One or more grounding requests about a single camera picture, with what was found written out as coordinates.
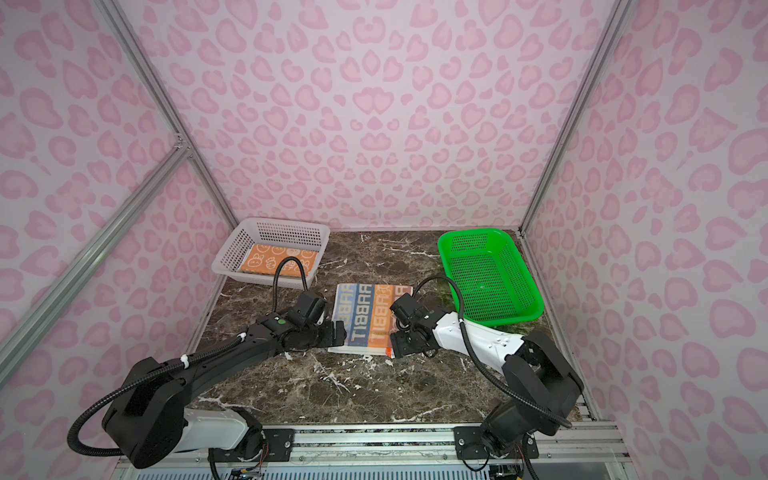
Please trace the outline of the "green plastic basket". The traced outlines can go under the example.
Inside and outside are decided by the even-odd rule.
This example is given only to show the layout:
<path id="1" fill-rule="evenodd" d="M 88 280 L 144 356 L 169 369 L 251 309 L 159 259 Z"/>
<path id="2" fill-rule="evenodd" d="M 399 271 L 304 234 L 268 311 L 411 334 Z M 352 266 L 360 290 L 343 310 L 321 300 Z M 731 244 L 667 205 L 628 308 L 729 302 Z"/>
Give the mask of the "green plastic basket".
<path id="1" fill-rule="evenodd" d="M 462 292 L 467 320 L 500 327 L 541 317 L 542 295 L 509 234 L 452 231 L 440 236 L 437 247 L 446 276 Z"/>

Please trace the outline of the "white plastic basket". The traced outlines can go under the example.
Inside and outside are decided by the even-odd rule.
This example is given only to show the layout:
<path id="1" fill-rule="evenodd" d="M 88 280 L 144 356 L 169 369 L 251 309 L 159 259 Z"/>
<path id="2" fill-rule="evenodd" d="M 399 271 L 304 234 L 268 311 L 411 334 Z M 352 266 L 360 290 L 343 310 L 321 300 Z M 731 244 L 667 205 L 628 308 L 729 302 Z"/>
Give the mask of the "white plastic basket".
<path id="1" fill-rule="evenodd" d="M 225 240 L 212 270 L 239 282 L 270 285 L 280 262 L 293 256 L 304 270 L 287 263 L 278 285 L 300 289 L 314 280 L 329 237 L 330 228 L 322 224 L 248 218 Z"/>

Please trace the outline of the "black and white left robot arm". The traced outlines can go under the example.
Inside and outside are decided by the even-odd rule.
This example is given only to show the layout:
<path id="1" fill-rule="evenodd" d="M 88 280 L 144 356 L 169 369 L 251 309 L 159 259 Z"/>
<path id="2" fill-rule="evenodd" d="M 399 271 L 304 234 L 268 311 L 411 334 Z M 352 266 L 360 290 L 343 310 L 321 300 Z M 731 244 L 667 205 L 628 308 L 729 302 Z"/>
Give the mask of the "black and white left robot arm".
<path id="1" fill-rule="evenodd" d="M 153 466 L 172 453 L 215 450 L 251 460 L 265 447 L 263 426 L 242 407 L 214 412 L 190 403 L 248 367 L 286 352 L 344 344 L 341 321 L 326 317 L 326 300 L 304 292 L 290 309 L 272 312 L 234 337 L 163 363 L 138 362 L 102 419 L 105 432 L 132 465 Z"/>

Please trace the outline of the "orange bunny towel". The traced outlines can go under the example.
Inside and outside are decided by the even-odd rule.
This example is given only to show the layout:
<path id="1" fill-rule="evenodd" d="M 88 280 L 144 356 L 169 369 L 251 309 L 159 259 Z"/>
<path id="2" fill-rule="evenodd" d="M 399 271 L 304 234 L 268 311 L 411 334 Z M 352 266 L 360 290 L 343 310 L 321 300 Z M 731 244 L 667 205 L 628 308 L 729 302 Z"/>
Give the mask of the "orange bunny towel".
<path id="1" fill-rule="evenodd" d="M 245 254 L 239 271 L 272 276 L 285 258 L 295 257 L 300 260 L 305 274 L 308 275 L 317 264 L 318 255 L 318 252 L 311 250 L 254 244 Z"/>

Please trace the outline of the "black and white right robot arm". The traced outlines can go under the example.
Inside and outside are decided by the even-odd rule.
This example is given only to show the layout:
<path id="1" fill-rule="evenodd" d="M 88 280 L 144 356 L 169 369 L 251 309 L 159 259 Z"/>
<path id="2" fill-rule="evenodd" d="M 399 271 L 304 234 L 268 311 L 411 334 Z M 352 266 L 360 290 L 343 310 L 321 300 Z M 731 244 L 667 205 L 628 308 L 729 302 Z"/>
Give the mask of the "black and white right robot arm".
<path id="1" fill-rule="evenodd" d="M 545 332 L 508 334 L 466 321 L 457 312 L 430 310 L 410 294 L 390 310 L 397 326 L 390 335 L 395 357 L 441 349 L 465 354 L 508 397 L 480 426 L 480 442 L 491 455 L 521 448 L 530 433 L 553 436 L 571 426 L 568 415 L 584 384 Z"/>

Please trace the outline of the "pale blue patterned towel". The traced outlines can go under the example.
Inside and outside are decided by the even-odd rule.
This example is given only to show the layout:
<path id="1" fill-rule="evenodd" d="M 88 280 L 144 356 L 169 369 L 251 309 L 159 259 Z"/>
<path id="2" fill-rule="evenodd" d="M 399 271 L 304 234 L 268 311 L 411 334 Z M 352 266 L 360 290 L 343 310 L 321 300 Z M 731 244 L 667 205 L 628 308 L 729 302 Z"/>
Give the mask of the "pale blue patterned towel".
<path id="1" fill-rule="evenodd" d="M 342 321 L 347 333 L 342 346 L 329 347 L 339 354 L 394 357 L 390 334 L 396 327 L 391 305 L 403 294 L 412 294 L 407 285 L 342 283 L 337 286 L 332 320 Z"/>

